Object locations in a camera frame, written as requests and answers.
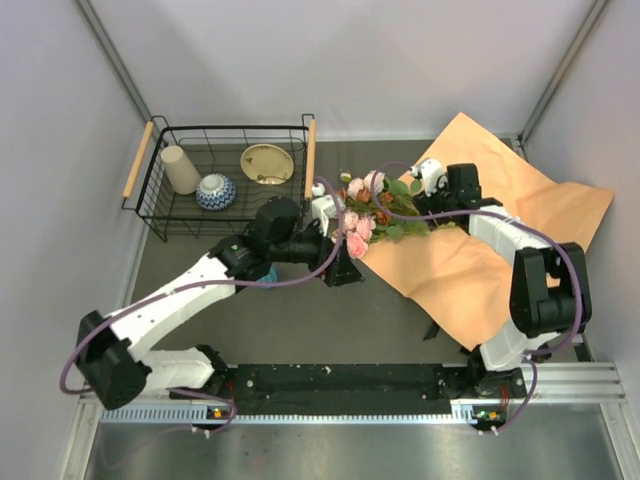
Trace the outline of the green orange wrapping paper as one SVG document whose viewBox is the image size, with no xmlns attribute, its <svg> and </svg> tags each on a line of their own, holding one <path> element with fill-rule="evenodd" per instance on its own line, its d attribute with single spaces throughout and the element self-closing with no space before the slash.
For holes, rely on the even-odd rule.
<svg viewBox="0 0 640 480">
<path fill-rule="evenodd" d="M 559 243 L 588 248 L 614 198 L 608 189 L 554 182 L 464 113 L 423 156 L 444 166 L 475 164 L 484 196 Z M 493 337 L 509 317 L 511 266 L 459 228 L 377 242 L 363 262 L 468 350 Z"/>
</svg>

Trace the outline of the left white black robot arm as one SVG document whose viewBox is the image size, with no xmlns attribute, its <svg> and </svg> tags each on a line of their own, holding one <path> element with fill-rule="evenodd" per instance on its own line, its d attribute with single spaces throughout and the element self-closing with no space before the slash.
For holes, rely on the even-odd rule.
<svg viewBox="0 0 640 480">
<path fill-rule="evenodd" d="M 298 229 L 298 205 L 273 197 L 241 234 L 220 240 L 156 292 L 107 316 L 98 311 L 85 315 L 74 364 L 103 407 L 115 410 L 142 393 L 165 389 L 220 394 L 227 366 L 217 351 L 205 345 L 182 351 L 155 346 L 205 308 L 248 287 L 268 287 L 265 278 L 275 263 L 304 264 L 311 277 L 328 286 L 360 281 L 345 241 L 329 228 L 331 221 L 345 220 L 342 200 L 316 198 L 312 216 L 306 228 Z"/>
</svg>

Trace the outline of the pink flower bunch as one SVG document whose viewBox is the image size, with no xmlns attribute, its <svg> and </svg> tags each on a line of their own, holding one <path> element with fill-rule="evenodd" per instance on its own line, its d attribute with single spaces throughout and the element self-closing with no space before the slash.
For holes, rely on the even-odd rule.
<svg viewBox="0 0 640 480">
<path fill-rule="evenodd" d="M 413 204 L 422 192 L 419 180 L 407 183 L 387 179 L 384 173 L 370 171 L 364 178 L 341 176 L 344 187 L 339 192 L 345 203 L 343 236 L 352 259 L 361 259 L 369 247 L 382 240 L 397 242 L 407 236 L 423 236 L 431 231 L 453 226 L 451 220 L 409 221 L 398 215 L 416 217 Z"/>
</svg>

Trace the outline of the black gold-lettered ribbon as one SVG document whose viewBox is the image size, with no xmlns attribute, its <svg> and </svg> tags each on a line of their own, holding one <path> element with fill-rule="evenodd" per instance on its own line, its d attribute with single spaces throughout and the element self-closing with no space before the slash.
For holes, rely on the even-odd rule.
<svg viewBox="0 0 640 480">
<path fill-rule="evenodd" d="M 435 321 L 432 321 L 423 336 L 423 341 L 428 341 L 436 338 L 439 332 L 440 326 Z"/>
</svg>

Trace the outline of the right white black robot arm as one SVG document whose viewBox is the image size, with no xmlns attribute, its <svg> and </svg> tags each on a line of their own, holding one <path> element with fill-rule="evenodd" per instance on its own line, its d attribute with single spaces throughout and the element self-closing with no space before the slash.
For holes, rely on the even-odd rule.
<svg viewBox="0 0 640 480">
<path fill-rule="evenodd" d="M 559 244 L 526 226 L 505 206 L 482 193 L 472 163 L 443 167 L 435 159 L 409 170 L 422 189 L 413 195 L 417 211 L 430 225 L 451 221 L 502 257 L 512 269 L 509 318 L 489 340 L 469 354 L 460 391 L 495 394 L 516 381 L 522 361 L 545 361 L 551 341 L 572 338 L 592 315 L 582 247 Z"/>
</svg>

